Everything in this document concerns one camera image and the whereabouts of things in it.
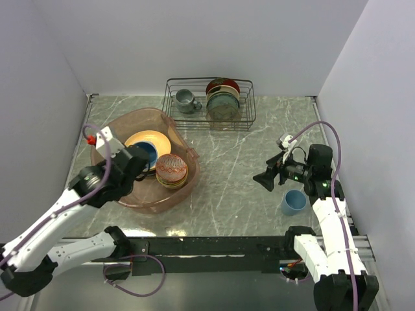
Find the tan bottom plate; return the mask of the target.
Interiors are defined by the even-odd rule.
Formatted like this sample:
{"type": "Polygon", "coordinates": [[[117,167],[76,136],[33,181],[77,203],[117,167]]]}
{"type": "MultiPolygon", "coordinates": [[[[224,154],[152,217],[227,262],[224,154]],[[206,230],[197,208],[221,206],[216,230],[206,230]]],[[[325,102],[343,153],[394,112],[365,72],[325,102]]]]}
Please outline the tan bottom plate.
{"type": "Polygon", "coordinates": [[[140,147],[155,156],[162,156],[171,152],[170,140],[164,134],[155,130],[137,132],[130,136],[124,144],[140,147]]]}

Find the yellow blue sun bowl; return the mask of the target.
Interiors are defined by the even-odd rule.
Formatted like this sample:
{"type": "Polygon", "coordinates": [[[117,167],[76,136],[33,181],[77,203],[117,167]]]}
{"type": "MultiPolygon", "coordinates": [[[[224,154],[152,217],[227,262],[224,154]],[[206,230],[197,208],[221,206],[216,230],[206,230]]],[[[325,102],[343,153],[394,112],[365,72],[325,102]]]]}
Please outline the yellow blue sun bowl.
{"type": "Polygon", "coordinates": [[[160,178],[158,175],[156,176],[156,179],[158,180],[158,182],[164,186],[167,189],[179,189],[181,187],[184,186],[186,179],[187,178],[182,178],[180,181],[176,181],[176,182],[168,182],[162,178],[160,178]]]}

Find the red zigzag bottom bowl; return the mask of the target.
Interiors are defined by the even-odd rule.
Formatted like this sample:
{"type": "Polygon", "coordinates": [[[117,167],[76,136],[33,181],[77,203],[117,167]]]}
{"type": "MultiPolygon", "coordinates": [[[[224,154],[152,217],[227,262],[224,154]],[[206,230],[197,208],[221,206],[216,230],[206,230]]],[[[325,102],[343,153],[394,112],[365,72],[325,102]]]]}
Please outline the red zigzag bottom bowl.
{"type": "Polygon", "coordinates": [[[156,175],[167,182],[177,182],[187,174],[187,164],[176,154],[165,154],[156,162],[156,175]]]}

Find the red rimmed cream plate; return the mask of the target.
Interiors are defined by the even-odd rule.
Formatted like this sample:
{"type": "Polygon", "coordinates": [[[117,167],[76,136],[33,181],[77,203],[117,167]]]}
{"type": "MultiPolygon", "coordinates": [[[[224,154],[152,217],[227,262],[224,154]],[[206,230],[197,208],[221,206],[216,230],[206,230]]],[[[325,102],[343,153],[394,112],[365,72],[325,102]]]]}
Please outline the red rimmed cream plate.
{"type": "Polygon", "coordinates": [[[155,169],[148,170],[148,171],[145,171],[145,172],[140,173],[140,175],[138,175],[136,177],[136,179],[145,179],[146,177],[154,176],[155,174],[156,174],[156,170],[155,169]]]}

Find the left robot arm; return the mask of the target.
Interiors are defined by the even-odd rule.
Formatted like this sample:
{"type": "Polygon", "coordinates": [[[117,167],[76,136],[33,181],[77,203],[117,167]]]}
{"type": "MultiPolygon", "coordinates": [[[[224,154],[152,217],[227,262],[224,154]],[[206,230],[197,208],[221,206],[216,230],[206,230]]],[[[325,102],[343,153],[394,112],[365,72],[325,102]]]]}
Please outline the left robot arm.
{"type": "Polygon", "coordinates": [[[131,244],[117,226],[66,246],[57,243],[85,216],[130,194],[136,178],[149,163],[144,149],[129,146],[110,160],[83,168],[44,215],[1,248],[1,281],[5,288],[28,297],[45,288],[53,277],[85,262],[124,259],[131,244]]]}

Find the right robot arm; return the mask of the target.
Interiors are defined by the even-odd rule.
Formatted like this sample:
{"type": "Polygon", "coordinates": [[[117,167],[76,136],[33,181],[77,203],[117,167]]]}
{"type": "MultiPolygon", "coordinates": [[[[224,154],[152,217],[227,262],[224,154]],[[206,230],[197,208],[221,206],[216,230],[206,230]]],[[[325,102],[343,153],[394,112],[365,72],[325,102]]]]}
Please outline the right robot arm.
{"type": "Polygon", "coordinates": [[[312,144],[304,163],[294,160],[295,143],[281,143],[281,152],[266,161],[267,169],[253,177],[272,191],[287,180],[303,185],[316,215],[323,244],[312,229],[291,227],[283,249],[290,258],[300,257],[314,281],[317,310],[369,310],[379,291],[377,277],[369,275],[363,264],[346,215],[346,200],[339,181],[332,179],[333,151],[323,144],[312,144]]]}

